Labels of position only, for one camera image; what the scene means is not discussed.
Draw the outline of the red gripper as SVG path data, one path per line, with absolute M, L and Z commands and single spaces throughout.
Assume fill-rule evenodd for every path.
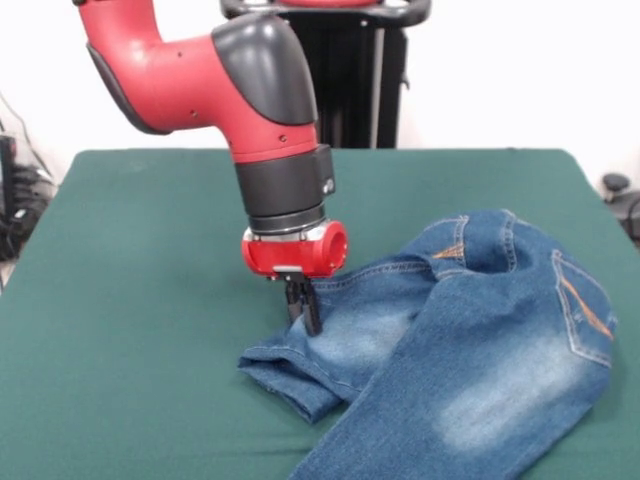
M 283 235 L 261 235 L 247 228 L 241 249 L 248 268 L 259 275 L 274 277 L 298 272 L 310 278 L 330 277 L 346 262 L 347 231 L 341 222 L 334 220 Z M 297 281 L 286 277 L 285 297 L 289 322 L 296 321 L 303 307 L 307 333 L 318 336 L 322 324 L 311 280 L 304 278 L 299 286 Z

